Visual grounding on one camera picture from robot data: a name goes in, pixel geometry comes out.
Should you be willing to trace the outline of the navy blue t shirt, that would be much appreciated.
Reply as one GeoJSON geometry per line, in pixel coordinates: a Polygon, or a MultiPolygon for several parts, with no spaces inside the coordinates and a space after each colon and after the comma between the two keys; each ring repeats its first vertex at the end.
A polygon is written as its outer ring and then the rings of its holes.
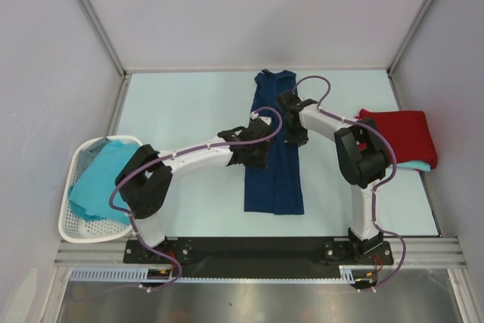
{"type": "MultiPolygon", "coordinates": [[[[296,74],[283,70],[260,71],[255,77],[256,90],[251,110],[277,105],[279,94],[296,85],[296,74]]],[[[305,213],[299,171],[299,149],[284,139],[285,128],[274,138],[268,150],[265,169],[247,167],[244,180],[244,210],[252,213],[296,215],[305,213]]]]}

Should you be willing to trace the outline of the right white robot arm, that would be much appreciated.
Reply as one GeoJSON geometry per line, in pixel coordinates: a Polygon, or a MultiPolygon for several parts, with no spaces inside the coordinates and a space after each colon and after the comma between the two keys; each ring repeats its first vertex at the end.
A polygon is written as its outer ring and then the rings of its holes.
{"type": "Polygon", "coordinates": [[[377,183],[383,181],[390,166],[387,146],[375,132],[372,119],[348,120],[322,110],[312,99],[302,100],[293,92],[283,92],[277,105],[284,115],[284,141],[302,146],[309,132],[324,136],[335,144],[340,173],[351,187],[352,224],[349,227],[349,255],[366,263],[383,244],[377,227],[377,183]]]}

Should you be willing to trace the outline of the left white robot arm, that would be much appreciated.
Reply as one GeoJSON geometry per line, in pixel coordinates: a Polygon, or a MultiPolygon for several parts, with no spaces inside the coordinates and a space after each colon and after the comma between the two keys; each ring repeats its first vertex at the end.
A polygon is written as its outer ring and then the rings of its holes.
{"type": "Polygon", "coordinates": [[[271,136],[278,131],[266,116],[247,127],[221,131],[206,144],[163,156],[150,144],[140,146],[115,179],[114,195],[129,207],[133,231],[143,240],[141,254],[159,262],[167,253],[160,211],[169,187],[177,179],[216,167],[243,165],[267,167],[271,136]]]}

